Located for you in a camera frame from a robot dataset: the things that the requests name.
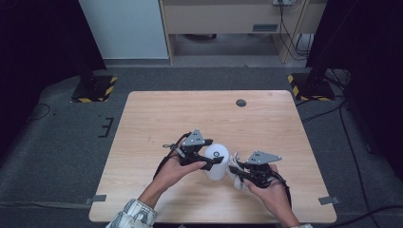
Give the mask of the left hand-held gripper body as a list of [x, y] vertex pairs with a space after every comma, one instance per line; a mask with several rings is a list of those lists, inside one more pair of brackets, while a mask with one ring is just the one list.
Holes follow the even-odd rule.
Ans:
[[193, 162], [200, 162], [199, 151], [203, 148], [204, 140], [206, 140], [199, 129], [195, 129], [192, 132], [183, 134], [176, 143], [165, 144], [164, 147], [168, 147], [170, 152], [166, 156], [167, 159], [173, 157], [173, 153], [176, 152], [179, 156], [181, 165], [188, 165]]

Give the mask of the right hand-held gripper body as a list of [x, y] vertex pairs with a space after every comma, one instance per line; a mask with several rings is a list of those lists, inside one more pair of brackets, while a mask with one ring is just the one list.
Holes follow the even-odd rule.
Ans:
[[268, 187], [272, 180], [280, 179], [280, 175], [272, 170], [269, 163], [280, 160], [281, 156], [256, 150], [244, 164], [244, 167], [249, 171], [246, 178], [259, 188]]

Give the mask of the white cylindrical cup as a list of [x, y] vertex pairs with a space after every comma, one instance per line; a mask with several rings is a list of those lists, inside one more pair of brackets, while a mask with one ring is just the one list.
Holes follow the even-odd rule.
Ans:
[[223, 160], [220, 163], [214, 164], [209, 171], [204, 171], [204, 174], [208, 179], [212, 181], [221, 180], [226, 174], [226, 169], [229, 163], [229, 152], [227, 148], [222, 144], [213, 143], [204, 150], [204, 156], [209, 159], [223, 157]]

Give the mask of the person's right hand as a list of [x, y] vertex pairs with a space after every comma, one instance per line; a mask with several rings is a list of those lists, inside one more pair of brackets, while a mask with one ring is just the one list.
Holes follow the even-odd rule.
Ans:
[[245, 180], [244, 183], [278, 221], [286, 217], [296, 217], [290, 206], [285, 187], [279, 180], [273, 180], [267, 188], [259, 188], [249, 180]]

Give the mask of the person's left hand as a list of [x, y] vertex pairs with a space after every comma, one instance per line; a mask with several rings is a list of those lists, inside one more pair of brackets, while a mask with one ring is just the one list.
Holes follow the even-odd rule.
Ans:
[[169, 158], [152, 181], [152, 189], [159, 198], [168, 188], [180, 181], [184, 176], [202, 169], [205, 161], [197, 161], [188, 165], [181, 165], [178, 156]]

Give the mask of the grey tape piece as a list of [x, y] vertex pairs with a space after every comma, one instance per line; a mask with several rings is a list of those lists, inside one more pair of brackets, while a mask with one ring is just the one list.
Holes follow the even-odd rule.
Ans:
[[85, 199], [85, 205], [91, 205], [93, 202], [106, 201], [106, 195], [94, 195], [91, 198]]
[[318, 199], [319, 203], [321, 205], [326, 205], [326, 204], [339, 204], [340, 199], [338, 197], [323, 197]]

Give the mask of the black floor tape marks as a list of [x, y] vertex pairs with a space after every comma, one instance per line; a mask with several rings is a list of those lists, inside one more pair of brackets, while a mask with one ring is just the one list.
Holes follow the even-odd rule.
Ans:
[[110, 129], [113, 125], [114, 118], [113, 117], [107, 117], [106, 121], [108, 121], [107, 124], [102, 125], [102, 129], [105, 131], [103, 134], [99, 135], [99, 138], [107, 138], [110, 132]]

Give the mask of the black stand with striped base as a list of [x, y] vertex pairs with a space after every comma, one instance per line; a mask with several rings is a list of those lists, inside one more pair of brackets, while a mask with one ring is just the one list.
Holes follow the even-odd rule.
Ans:
[[81, 55], [74, 57], [72, 62], [80, 76], [80, 82], [71, 96], [71, 101], [73, 103], [107, 101], [117, 77], [112, 75], [95, 76]]
[[335, 98], [330, 84], [325, 81], [327, 68], [318, 58], [304, 72], [291, 73], [287, 79], [298, 101], [332, 101]]

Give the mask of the light wooden desk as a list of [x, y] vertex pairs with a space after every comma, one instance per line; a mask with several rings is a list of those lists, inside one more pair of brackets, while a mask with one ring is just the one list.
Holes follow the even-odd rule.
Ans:
[[179, 34], [259, 34], [273, 36], [285, 63], [300, 34], [317, 31], [329, 0], [159, 0], [168, 54]]

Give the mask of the white cabinet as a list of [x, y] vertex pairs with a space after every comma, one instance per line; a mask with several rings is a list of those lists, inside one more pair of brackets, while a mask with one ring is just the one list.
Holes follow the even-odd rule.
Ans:
[[159, 0], [79, 0], [104, 59], [167, 59]]

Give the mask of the black curtain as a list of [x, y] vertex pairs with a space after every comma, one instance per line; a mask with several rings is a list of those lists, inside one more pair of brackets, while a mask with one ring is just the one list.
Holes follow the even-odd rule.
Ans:
[[0, 163], [44, 88], [105, 67], [79, 0], [0, 0]]
[[328, 0], [306, 66], [351, 73], [361, 132], [403, 179], [403, 0]]

